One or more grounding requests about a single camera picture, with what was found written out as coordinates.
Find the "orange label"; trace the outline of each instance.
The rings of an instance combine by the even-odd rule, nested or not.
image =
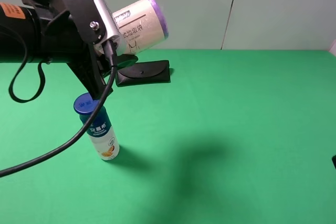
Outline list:
[[[7,17],[26,19],[25,14],[19,6],[2,2],[0,2],[0,5]]]

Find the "robotic arm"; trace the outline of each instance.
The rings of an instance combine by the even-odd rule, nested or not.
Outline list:
[[[86,132],[107,96],[112,92],[117,69],[130,66],[138,60],[129,50],[130,54],[123,55],[123,53],[127,43],[130,40],[136,42],[135,39],[139,35],[128,38],[132,35],[132,30],[121,33],[121,27],[146,16],[146,13],[143,14],[144,9],[136,11],[135,13],[138,12],[141,16],[118,27],[116,21],[130,17],[132,11],[118,13],[117,20],[104,0],[22,0],[22,2],[30,7],[0,3],[0,62],[22,63],[9,86],[10,96],[20,103],[37,98],[45,83],[41,64],[63,62],[70,67],[92,98],[100,101],[87,122],[69,141],[31,161],[0,170],[0,177],[29,168],[57,155]],[[157,14],[157,9],[153,7],[150,13]],[[158,24],[161,24],[162,30],[158,29],[158,25],[148,26],[151,40],[148,38],[144,40],[146,47],[143,49],[167,38],[165,22],[160,21]],[[162,34],[162,38],[155,39],[153,34]],[[22,100],[14,95],[13,85],[17,75],[29,62],[39,62],[40,87],[34,97]],[[104,77],[108,75],[110,75],[109,81],[105,83]]]

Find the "purple lid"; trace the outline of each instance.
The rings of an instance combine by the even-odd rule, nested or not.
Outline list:
[[[164,18],[163,13],[160,10],[159,5],[156,3],[156,0],[149,0],[149,2],[153,6],[153,9],[154,9],[159,21],[160,21],[160,24],[161,24],[161,27],[162,27],[162,30],[163,30],[163,34],[164,34],[164,38],[167,39],[169,34],[168,34],[166,19]]]

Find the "white wall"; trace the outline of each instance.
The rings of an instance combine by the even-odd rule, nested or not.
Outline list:
[[[137,0],[106,1],[114,11]],[[157,1],[170,37],[156,48],[221,47],[232,0]],[[328,49],[335,17],[336,0],[235,0],[224,49]]]

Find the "cylindrical bottle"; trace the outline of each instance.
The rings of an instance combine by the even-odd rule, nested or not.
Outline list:
[[[126,40],[124,54],[137,54],[168,38],[166,20],[155,0],[139,0],[112,15]]]
[[[98,101],[92,100],[89,93],[82,94],[75,100],[73,107],[83,124],[97,104]],[[110,160],[117,156],[119,144],[104,106],[88,128],[87,133],[101,159]]]

